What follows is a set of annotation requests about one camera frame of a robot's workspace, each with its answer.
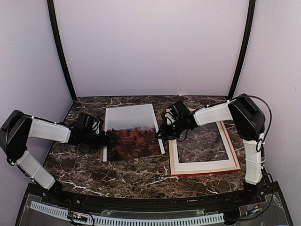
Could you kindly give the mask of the white backing sheet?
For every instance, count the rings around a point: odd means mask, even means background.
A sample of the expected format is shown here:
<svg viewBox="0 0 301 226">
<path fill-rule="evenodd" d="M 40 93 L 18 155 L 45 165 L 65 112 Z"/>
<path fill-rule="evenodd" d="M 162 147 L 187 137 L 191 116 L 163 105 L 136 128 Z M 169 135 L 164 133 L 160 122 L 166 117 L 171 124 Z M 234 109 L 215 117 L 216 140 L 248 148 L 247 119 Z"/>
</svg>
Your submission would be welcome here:
<svg viewBox="0 0 301 226">
<path fill-rule="evenodd" d="M 115 139 L 107 147 L 155 145 L 165 152 L 162 140 L 157 138 L 158 123 L 152 104 L 107 108 L 104 131 Z"/>
</svg>

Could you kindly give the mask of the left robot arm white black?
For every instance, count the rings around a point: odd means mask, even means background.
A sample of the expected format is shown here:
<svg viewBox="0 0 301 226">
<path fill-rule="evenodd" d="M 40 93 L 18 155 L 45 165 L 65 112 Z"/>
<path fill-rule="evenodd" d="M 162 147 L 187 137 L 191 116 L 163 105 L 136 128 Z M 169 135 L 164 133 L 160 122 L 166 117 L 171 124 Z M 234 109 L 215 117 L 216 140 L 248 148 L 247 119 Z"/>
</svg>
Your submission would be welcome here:
<svg viewBox="0 0 301 226">
<path fill-rule="evenodd" d="M 48 191 L 48 198 L 54 204 L 63 205 L 66 194 L 61 191 L 62 184 L 30 153 L 28 141 L 41 139 L 96 149 L 115 141 L 110 132 L 102 130 L 103 124 L 100 117 L 87 113 L 80 113 L 75 121 L 66 124 L 14 110 L 0 128 L 0 147 L 9 165 L 17 166 L 25 176 Z"/>
</svg>

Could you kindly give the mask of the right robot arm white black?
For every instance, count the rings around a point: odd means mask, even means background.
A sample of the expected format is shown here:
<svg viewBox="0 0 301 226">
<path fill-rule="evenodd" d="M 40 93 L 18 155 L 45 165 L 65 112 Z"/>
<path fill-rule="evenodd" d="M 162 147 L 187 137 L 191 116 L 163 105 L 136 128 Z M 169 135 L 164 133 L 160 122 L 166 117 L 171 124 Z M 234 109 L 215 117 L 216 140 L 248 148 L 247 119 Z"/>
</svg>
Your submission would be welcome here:
<svg viewBox="0 0 301 226">
<path fill-rule="evenodd" d="M 206 105 L 194 111 L 178 101 L 162 113 L 163 123 L 156 137 L 179 140 L 183 132 L 219 121 L 233 121 L 246 154 L 245 182 L 256 185 L 263 177 L 265 162 L 264 144 L 270 126 L 265 125 L 263 111 L 253 101 L 255 96 L 241 94 L 220 104 Z"/>
</svg>

